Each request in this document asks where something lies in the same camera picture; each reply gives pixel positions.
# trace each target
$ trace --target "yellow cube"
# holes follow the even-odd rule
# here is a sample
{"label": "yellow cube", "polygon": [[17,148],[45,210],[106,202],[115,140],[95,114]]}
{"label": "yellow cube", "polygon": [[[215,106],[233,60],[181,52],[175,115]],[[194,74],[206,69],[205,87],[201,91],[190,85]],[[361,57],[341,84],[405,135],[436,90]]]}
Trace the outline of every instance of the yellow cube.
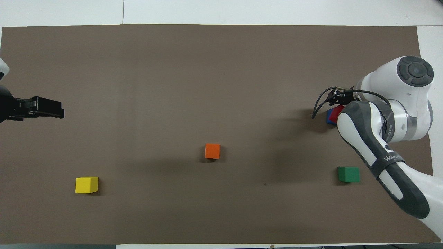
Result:
{"label": "yellow cube", "polygon": [[98,177],[86,176],[75,180],[75,193],[90,194],[98,190]]}

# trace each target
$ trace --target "cube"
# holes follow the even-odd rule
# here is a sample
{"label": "cube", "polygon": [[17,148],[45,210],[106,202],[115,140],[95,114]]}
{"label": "cube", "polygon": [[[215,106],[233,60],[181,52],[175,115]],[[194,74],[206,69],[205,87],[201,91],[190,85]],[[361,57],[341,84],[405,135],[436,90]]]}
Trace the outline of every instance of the cube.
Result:
{"label": "cube", "polygon": [[98,191],[98,177],[86,176],[75,180],[75,193],[90,194]]}
{"label": "cube", "polygon": [[205,158],[220,159],[220,145],[219,144],[206,144]]}
{"label": "cube", "polygon": [[338,116],[344,108],[344,106],[338,105],[332,109],[329,109],[326,113],[326,123],[330,125],[337,125]]}
{"label": "cube", "polygon": [[338,167],[338,179],[345,183],[358,183],[360,171],[358,167]]}

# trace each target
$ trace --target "wooden block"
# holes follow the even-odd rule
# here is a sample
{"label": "wooden block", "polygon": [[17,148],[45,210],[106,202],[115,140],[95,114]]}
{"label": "wooden block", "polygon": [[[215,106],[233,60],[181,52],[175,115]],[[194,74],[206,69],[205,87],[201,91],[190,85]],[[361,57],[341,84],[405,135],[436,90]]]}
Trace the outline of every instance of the wooden block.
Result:
{"label": "wooden block", "polygon": [[220,158],[220,145],[219,144],[206,144],[205,158],[219,159]]}
{"label": "wooden block", "polygon": [[357,167],[338,167],[338,179],[345,183],[358,183],[360,171]]}
{"label": "wooden block", "polygon": [[75,193],[90,194],[98,191],[98,177],[86,176],[75,180]]}

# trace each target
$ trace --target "gray band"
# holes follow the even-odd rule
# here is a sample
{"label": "gray band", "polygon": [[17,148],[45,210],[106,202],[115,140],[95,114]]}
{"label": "gray band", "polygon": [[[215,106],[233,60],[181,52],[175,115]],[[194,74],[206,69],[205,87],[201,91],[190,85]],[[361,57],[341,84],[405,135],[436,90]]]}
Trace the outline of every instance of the gray band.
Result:
{"label": "gray band", "polygon": [[400,154],[397,152],[387,152],[375,160],[370,168],[371,173],[377,179],[387,166],[400,161],[404,162],[404,159],[400,156]]}

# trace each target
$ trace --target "green cube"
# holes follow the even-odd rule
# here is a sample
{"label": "green cube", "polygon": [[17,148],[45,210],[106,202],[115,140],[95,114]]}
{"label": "green cube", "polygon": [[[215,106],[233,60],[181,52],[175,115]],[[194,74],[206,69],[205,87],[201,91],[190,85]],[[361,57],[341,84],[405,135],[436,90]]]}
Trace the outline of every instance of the green cube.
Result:
{"label": "green cube", "polygon": [[338,179],[346,183],[358,183],[360,172],[357,167],[338,167]]}

